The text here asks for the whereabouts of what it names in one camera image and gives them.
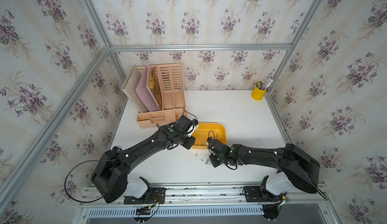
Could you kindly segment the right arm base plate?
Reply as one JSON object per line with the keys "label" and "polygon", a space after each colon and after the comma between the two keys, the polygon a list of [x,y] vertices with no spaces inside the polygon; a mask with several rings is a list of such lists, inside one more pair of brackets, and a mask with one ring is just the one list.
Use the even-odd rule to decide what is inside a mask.
{"label": "right arm base plate", "polygon": [[262,186],[245,186],[242,190],[247,202],[281,202],[286,198],[286,192],[274,195]]}

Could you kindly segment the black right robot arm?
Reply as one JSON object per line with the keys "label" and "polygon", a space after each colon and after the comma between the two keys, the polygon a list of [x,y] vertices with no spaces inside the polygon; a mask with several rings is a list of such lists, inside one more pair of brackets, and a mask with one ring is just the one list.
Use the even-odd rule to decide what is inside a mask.
{"label": "black right robot arm", "polygon": [[213,167],[221,164],[231,170],[238,166],[260,165],[271,167],[283,173],[297,189],[315,194],[318,191],[319,162],[294,144],[282,148],[252,148],[241,144],[231,147],[215,138],[207,139],[207,147]]}

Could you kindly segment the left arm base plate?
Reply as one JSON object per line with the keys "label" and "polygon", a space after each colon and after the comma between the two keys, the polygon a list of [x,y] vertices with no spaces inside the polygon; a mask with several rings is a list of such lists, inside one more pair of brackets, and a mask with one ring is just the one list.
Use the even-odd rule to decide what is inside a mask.
{"label": "left arm base plate", "polygon": [[125,196],[124,204],[164,204],[165,192],[166,188],[151,188],[140,198]]}

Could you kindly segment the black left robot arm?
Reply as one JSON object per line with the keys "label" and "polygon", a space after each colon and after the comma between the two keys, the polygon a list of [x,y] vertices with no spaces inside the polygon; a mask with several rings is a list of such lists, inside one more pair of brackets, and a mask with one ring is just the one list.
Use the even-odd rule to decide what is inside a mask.
{"label": "black left robot arm", "polygon": [[197,119],[182,115],[175,122],[159,126],[153,135],[132,147],[106,151],[91,176],[92,183],[106,203],[116,201],[127,189],[128,174],[135,167],[161,150],[179,145],[189,150],[195,143],[192,135],[198,126]]}

